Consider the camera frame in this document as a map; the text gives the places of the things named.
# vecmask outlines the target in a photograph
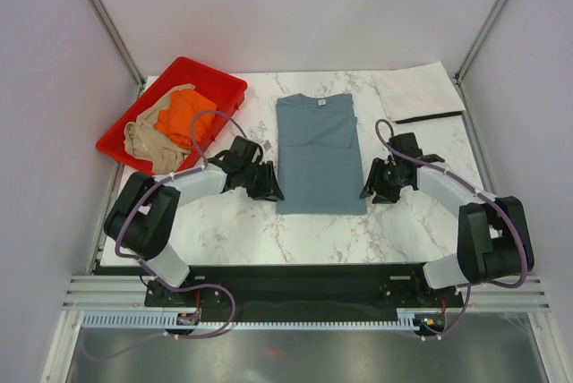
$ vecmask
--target red plastic bin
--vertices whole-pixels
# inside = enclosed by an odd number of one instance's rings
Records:
[[[244,92],[247,89],[246,81],[180,56],[99,139],[96,148],[118,162],[123,162],[143,173],[154,174],[149,161],[142,161],[125,153],[125,126],[128,122],[135,121],[141,112],[153,106],[171,88],[185,83],[195,85],[197,92],[217,104],[217,110],[228,115],[233,115],[243,104]],[[203,152],[207,150],[227,122],[225,117],[215,115],[213,124],[199,142]],[[199,153],[196,149],[192,149],[177,171],[193,167],[198,160]]]

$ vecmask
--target metal frame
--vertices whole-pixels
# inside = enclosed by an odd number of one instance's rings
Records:
[[[117,28],[101,0],[89,0],[90,6],[97,15],[110,40],[121,56],[133,80],[143,90],[144,79],[137,65],[133,61],[129,50],[125,46]],[[469,141],[475,155],[478,171],[485,188],[492,192],[497,191],[495,179],[492,176],[490,164],[475,127],[472,117],[471,101],[467,95],[463,79],[470,70],[475,58],[483,47],[493,26],[497,22],[508,0],[496,0],[480,28],[472,46],[469,48],[458,72],[454,75],[454,83],[458,87],[460,97],[466,105],[463,114],[464,123]],[[109,190],[110,199],[102,212],[102,217],[109,210],[110,205],[119,189],[123,166],[118,166],[112,179]],[[100,246],[105,240],[103,231],[96,233],[94,243],[97,245],[86,269],[90,273],[98,259]],[[515,277],[506,277],[507,282],[515,282]],[[56,335],[51,346],[46,367],[42,374],[42,382],[65,381],[65,376],[72,365],[73,350],[76,345],[81,323],[85,312],[107,311],[110,313],[137,312],[153,314],[163,309],[146,308],[146,287],[138,277],[134,276],[76,276],[72,278],[68,293],[65,296],[63,311],[58,322]],[[170,311],[188,311],[190,309],[169,309]],[[400,312],[436,312],[436,309],[399,310]],[[539,277],[531,275],[526,284],[517,291],[507,291],[493,285],[479,285],[472,290],[468,313],[501,313],[501,312],[527,312],[535,335],[543,366],[551,382],[573,381],[569,374],[567,360],[560,354],[560,344],[552,329],[552,313],[545,297]]]

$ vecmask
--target white marble tabletop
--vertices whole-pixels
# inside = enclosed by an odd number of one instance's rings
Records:
[[[385,117],[374,74],[237,74],[249,88],[234,118],[252,140],[270,142],[273,147],[265,158],[277,166],[277,98],[299,92],[309,97],[352,93],[366,179],[372,160],[387,156],[374,133],[374,122]],[[395,129],[396,133],[414,132],[424,153],[444,157],[454,171],[482,187],[460,116],[396,125]],[[228,149],[236,134],[228,123],[207,155]],[[122,185],[132,172],[125,168]],[[178,209],[170,242],[190,265],[417,262],[436,260],[456,250],[457,220],[424,193],[408,188],[402,191],[398,204],[374,206],[372,199],[367,202],[363,216],[281,216],[276,214],[275,203],[253,201],[245,190],[231,191]],[[117,258],[109,238],[100,264],[137,265]]]

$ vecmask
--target wall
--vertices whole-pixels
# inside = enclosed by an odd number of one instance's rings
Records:
[[[466,86],[500,191],[525,204],[536,257],[573,355],[573,1],[509,0]]]
[[[0,380],[33,382],[114,169],[95,141],[135,86],[86,0],[0,5]]]
[[[229,72],[456,71],[494,0],[103,0],[144,74],[186,55]]]

